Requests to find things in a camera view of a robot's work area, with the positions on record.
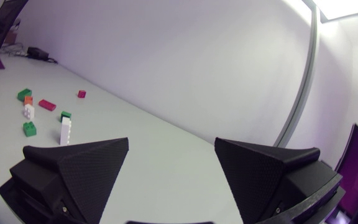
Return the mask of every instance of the lego brick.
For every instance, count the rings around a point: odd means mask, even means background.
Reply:
[[[60,122],[62,122],[63,117],[69,118],[71,120],[71,113],[62,111],[62,113],[60,115]]]
[[[86,95],[86,91],[85,90],[80,90],[78,91],[78,97],[79,98],[85,98]]]
[[[31,94],[32,94],[32,91],[29,90],[28,88],[26,88],[26,89],[20,91],[20,92],[17,94],[17,99],[20,100],[21,102],[23,102],[23,101],[24,101],[24,97],[25,97],[25,96],[31,96]]]
[[[24,134],[27,137],[35,136],[37,134],[37,128],[35,128],[34,123],[32,121],[28,123],[24,123],[23,130],[24,130]]]
[[[41,107],[47,109],[47,110],[50,110],[50,111],[53,111],[55,108],[56,108],[56,105],[51,103],[51,102],[48,102],[46,100],[41,100],[39,103],[38,103]]]
[[[24,112],[23,115],[27,118],[27,119],[33,119],[34,118],[34,107],[31,105],[25,105],[24,106]]]
[[[32,96],[25,96],[24,97],[24,104],[23,105],[27,105],[27,104],[32,105]]]
[[[70,143],[70,133],[71,133],[71,121],[67,117],[62,119],[62,128],[60,130],[60,145],[66,146]]]

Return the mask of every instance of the ceiling light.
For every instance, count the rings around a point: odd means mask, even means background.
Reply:
[[[358,13],[358,0],[313,0],[328,20]]]

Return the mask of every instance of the green lego brick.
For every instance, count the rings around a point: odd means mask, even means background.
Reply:
[[[37,134],[37,128],[35,128],[34,123],[32,121],[28,123],[24,123],[23,130],[24,130],[24,134],[27,137],[35,136]]]
[[[24,102],[24,97],[31,96],[31,94],[32,94],[31,90],[26,88],[17,94],[17,99],[20,100],[21,102]]]
[[[63,117],[69,118],[71,120],[71,113],[62,111],[62,114],[60,115],[60,122],[62,122]]]

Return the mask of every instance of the white lego brick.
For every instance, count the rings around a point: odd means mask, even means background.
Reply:
[[[27,118],[27,119],[33,119],[34,118],[34,112],[35,109],[33,106],[31,106],[30,104],[26,104],[24,106],[24,112],[23,115]]]
[[[63,117],[62,129],[60,131],[60,145],[67,146],[70,141],[71,121],[69,118]]]

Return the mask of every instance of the white table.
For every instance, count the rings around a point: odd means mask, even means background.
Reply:
[[[70,144],[129,138],[129,152],[101,223],[242,223],[213,145],[96,87],[60,65],[3,57],[0,70],[0,186],[23,160],[23,146],[56,147],[62,110]],[[27,138],[17,93],[32,90],[37,135]],[[86,90],[79,99],[78,90]],[[38,105],[46,99],[51,112]],[[20,223],[0,196],[0,223]]]

